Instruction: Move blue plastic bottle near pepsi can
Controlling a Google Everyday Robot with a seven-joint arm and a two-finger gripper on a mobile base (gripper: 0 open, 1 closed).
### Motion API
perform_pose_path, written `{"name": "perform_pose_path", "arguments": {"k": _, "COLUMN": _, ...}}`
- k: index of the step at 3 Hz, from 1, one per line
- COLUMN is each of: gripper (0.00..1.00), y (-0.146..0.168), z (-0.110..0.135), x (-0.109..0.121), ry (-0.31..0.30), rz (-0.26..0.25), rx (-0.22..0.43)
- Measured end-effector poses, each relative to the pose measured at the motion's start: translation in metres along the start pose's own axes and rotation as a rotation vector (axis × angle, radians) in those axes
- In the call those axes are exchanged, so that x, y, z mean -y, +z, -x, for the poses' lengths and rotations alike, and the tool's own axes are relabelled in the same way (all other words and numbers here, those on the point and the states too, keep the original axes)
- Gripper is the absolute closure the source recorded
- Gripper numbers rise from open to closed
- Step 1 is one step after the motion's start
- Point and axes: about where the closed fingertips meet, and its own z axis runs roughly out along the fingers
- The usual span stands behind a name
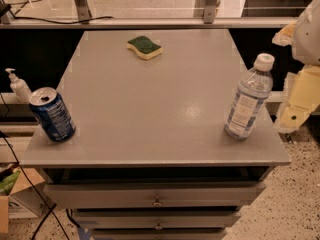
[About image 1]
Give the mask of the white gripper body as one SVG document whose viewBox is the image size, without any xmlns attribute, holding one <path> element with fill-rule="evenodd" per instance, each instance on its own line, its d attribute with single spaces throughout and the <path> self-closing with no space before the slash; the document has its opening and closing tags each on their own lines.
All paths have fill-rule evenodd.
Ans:
<svg viewBox="0 0 320 240">
<path fill-rule="evenodd" d="M 296 21 L 293 58 L 305 65 L 320 65 L 320 0 L 312 0 Z"/>
</svg>

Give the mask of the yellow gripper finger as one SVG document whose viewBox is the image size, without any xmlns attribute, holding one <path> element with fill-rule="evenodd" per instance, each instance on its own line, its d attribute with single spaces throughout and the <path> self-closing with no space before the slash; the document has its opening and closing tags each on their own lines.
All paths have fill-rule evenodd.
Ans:
<svg viewBox="0 0 320 240">
<path fill-rule="evenodd" d="M 287 46 L 292 44 L 294 29 L 296 23 L 291 22 L 290 24 L 283 27 L 279 32 L 277 32 L 272 38 L 272 43 L 278 46 Z"/>
<path fill-rule="evenodd" d="M 274 125 L 280 133 L 292 133 L 320 105 L 320 66 L 306 65 L 298 73 L 289 72 L 282 98 Z"/>
</svg>

